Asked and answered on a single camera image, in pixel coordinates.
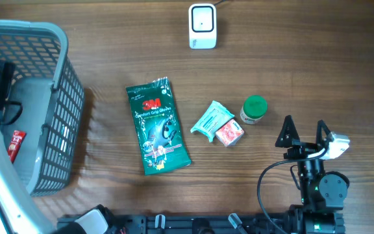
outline plastic basket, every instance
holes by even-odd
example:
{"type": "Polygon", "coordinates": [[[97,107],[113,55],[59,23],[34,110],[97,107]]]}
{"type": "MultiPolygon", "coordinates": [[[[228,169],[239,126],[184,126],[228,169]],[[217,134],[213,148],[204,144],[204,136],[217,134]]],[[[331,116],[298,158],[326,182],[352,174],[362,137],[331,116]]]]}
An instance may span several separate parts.
{"type": "MultiPolygon", "coordinates": [[[[9,100],[23,113],[1,127],[6,147],[25,131],[14,168],[31,196],[58,192],[69,183],[84,89],[67,58],[68,39],[52,23],[0,20],[0,59],[16,65],[9,100]]],[[[4,118],[15,115],[6,108],[4,118]]]]}

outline green lid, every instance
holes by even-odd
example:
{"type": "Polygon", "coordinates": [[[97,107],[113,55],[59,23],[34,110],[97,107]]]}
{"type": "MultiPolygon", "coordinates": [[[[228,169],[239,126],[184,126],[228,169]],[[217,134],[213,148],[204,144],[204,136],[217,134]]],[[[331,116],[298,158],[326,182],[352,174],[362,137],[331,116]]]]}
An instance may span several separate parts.
{"type": "Polygon", "coordinates": [[[252,119],[262,117],[267,110],[268,104],[266,103],[266,100],[259,95],[248,97],[245,104],[243,104],[244,113],[252,119]]]}

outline red wrapper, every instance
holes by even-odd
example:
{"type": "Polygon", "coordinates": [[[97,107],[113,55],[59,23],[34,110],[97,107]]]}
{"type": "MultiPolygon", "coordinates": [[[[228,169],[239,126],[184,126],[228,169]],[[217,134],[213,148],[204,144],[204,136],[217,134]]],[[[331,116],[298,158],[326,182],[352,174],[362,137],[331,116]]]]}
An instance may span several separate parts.
{"type": "Polygon", "coordinates": [[[23,142],[25,137],[25,132],[22,131],[14,131],[14,134],[11,138],[10,146],[8,147],[8,156],[10,157],[10,160],[12,163],[14,163],[14,160],[16,160],[19,147],[21,146],[21,143],[23,142]]]}

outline can with green lid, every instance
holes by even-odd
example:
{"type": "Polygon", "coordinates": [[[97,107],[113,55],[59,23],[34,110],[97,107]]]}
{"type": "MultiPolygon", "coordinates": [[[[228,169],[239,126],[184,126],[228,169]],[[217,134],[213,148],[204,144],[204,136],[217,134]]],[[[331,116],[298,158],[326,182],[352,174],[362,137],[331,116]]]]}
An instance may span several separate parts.
{"type": "Polygon", "coordinates": [[[259,96],[253,95],[246,99],[240,110],[240,118],[246,124],[256,124],[268,110],[266,100],[259,96]]]}

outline glove package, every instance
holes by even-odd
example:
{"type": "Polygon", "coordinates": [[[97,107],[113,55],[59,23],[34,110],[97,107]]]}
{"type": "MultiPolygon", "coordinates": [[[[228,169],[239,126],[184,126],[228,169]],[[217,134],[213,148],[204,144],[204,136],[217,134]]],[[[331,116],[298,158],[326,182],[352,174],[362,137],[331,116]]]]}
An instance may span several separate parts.
{"type": "Polygon", "coordinates": [[[167,77],[127,87],[127,93],[145,174],[169,172],[191,164],[167,77]]]}

